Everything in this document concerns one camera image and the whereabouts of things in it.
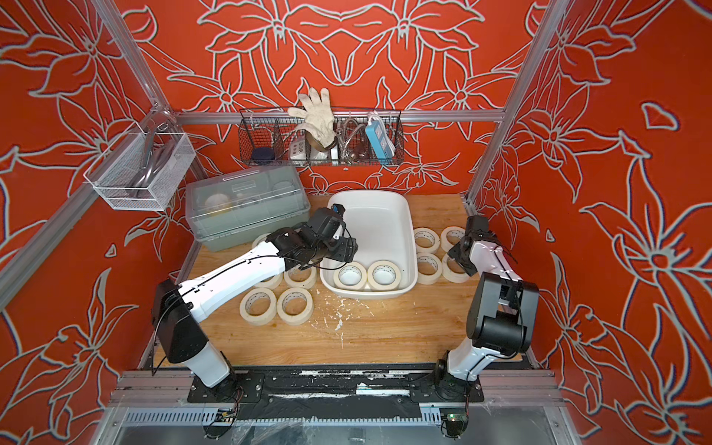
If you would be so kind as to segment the beige tape roll six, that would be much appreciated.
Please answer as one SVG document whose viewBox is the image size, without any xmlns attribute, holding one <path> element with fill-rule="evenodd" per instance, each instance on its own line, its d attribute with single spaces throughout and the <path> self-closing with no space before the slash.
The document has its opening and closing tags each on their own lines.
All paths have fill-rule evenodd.
<svg viewBox="0 0 712 445">
<path fill-rule="evenodd" d="M 400 267 L 392 261 L 376 261 L 367 270 L 369 287 L 374 291 L 391 291 L 402 281 Z"/>
</svg>

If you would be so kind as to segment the beige tape roll two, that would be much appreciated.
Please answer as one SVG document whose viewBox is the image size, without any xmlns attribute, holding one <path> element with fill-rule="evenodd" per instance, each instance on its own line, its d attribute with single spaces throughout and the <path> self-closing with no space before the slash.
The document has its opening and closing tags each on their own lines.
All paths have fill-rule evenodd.
<svg viewBox="0 0 712 445">
<path fill-rule="evenodd" d="M 256 289 L 277 289 L 283 282 L 283 274 L 276 274 L 254 285 Z"/>
</svg>

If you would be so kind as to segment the beige tape roll four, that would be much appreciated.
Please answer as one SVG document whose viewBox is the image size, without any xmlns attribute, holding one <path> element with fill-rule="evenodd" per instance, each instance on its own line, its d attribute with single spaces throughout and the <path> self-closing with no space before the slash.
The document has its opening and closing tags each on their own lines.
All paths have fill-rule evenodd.
<svg viewBox="0 0 712 445">
<path fill-rule="evenodd" d="M 470 276 L 463 270 L 454 270 L 452 268 L 453 264 L 457 265 L 457 262 L 454 261 L 454 259 L 452 259 L 448 254 L 444 254 L 441 259 L 442 276 L 451 283 L 463 284 L 467 282 L 470 279 Z"/>
</svg>

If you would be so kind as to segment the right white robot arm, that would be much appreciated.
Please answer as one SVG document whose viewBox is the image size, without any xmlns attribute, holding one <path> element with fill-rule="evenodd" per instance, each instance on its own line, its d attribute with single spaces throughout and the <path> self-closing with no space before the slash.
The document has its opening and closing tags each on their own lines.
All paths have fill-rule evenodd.
<svg viewBox="0 0 712 445">
<path fill-rule="evenodd" d="M 478 287 L 467 315 L 467 335 L 448 352 L 445 370 L 448 376 L 470 383 L 494 360 L 527 352 L 540 290 L 515 272 L 494 241 L 464 240 L 454 251 L 467 274 L 478 275 Z"/>
</svg>

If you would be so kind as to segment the beige tape roll five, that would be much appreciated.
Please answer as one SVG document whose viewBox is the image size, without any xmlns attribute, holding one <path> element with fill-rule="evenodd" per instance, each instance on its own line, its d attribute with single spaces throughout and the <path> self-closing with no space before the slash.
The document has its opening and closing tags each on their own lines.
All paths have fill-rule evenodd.
<svg viewBox="0 0 712 445">
<path fill-rule="evenodd" d="M 431 286 L 437 283 L 442 276 L 441 260 L 434 254 L 419 252 L 416 257 L 417 282 L 422 285 Z"/>
</svg>

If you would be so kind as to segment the beige tape roll three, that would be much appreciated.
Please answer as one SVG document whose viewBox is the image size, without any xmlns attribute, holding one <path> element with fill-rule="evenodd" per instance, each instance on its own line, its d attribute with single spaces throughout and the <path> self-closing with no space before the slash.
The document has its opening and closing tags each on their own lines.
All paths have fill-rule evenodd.
<svg viewBox="0 0 712 445">
<path fill-rule="evenodd" d="M 240 314 L 252 326 L 265 326 L 276 317 L 276 302 L 271 289 L 252 289 L 241 300 Z"/>
</svg>

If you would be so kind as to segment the beige tape roll ten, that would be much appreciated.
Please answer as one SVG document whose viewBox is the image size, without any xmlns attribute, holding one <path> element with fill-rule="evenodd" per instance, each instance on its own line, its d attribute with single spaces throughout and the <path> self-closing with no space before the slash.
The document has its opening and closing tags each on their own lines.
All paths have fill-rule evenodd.
<svg viewBox="0 0 712 445">
<path fill-rule="evenodd" d="M 448 226 L 441 232 L 441 248 L 449 252 L 465 236 L 465 229 L 460 226 Z"/>
</svg>

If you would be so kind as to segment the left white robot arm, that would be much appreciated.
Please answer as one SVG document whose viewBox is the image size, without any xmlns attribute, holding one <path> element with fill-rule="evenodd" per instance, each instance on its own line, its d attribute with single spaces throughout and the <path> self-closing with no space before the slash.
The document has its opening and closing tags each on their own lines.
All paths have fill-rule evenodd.
<svg viewBox="0 0 712 445">
<path fill-rule="evenodd" d="M 186 366 L 207 388 L 231 378 L 233 370 L 200 324 L 239 294 L 295 267 L 315 268 L 322 259 L 350 263 L 358 251 L 354 237 L 311 242 L 289 229 L 269 235 L 248 253 L 181 284 L 167 279 L 156 289 L 152 324 L 169 363 Z"/>
</svg>

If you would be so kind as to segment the beige tape roll twelve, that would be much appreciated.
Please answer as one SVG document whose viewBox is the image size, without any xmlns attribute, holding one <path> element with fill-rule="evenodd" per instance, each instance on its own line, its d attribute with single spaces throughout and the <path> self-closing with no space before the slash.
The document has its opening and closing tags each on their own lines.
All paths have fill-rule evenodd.
<svg viewBox="0 0 712 445">
<path fill-rule="evenodd" d="M 334 272 L 334 283 L 339 289 L 361 290 L 367 283 L 367 270 L 357 261 L 347 263 Z"/>
</svg>

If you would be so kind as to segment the beige tape roll nine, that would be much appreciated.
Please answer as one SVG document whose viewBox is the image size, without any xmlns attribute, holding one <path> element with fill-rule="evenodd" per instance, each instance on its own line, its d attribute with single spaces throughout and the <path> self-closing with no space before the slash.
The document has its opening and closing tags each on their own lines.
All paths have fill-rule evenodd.
<svg viewBox="0 0 712 445">
<path fill-rule="evenodd" d="M 291 287 L 277 301 L 277 313 L 290 326 L 306 323 L 313 315 L 313 296 L 307 289 Z"/>
</svg>

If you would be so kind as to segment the beige tape roll eleven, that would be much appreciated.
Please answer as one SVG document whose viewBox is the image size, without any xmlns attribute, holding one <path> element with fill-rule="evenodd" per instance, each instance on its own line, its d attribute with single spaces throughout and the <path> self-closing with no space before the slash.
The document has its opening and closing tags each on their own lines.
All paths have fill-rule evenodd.
<svg viewBox="0 0 712 445">
<path fill-rule="evenodd" d="M 439 235 L 427 227 L 419 227 L 413 230 L 415 246 L 417 252 L 435 254 L 441 245 Z"/>
</svg>

